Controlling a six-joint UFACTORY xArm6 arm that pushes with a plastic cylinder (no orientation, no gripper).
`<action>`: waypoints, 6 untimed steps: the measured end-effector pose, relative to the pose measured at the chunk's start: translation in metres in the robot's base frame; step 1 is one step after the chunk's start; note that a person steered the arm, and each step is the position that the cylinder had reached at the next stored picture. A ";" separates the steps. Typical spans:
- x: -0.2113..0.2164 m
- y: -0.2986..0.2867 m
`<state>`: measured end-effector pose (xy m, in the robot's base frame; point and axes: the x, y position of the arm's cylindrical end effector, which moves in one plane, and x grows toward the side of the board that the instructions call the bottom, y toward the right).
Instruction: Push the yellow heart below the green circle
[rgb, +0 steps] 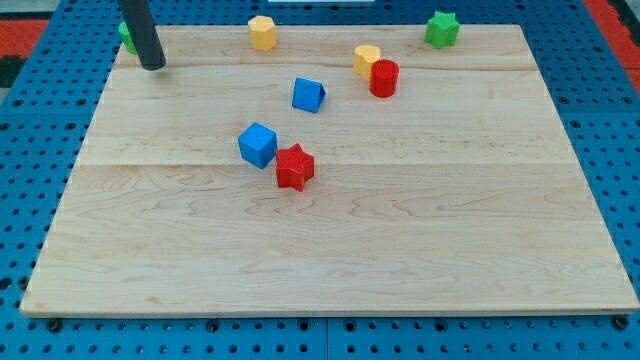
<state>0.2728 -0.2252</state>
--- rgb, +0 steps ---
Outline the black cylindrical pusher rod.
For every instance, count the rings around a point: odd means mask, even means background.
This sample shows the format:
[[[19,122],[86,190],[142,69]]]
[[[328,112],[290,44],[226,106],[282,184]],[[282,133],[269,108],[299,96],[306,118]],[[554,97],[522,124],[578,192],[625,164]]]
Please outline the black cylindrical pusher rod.
[[[119,8],[143,69],[156,71],[166,65],[166,57],[146,0],[119,0]]]

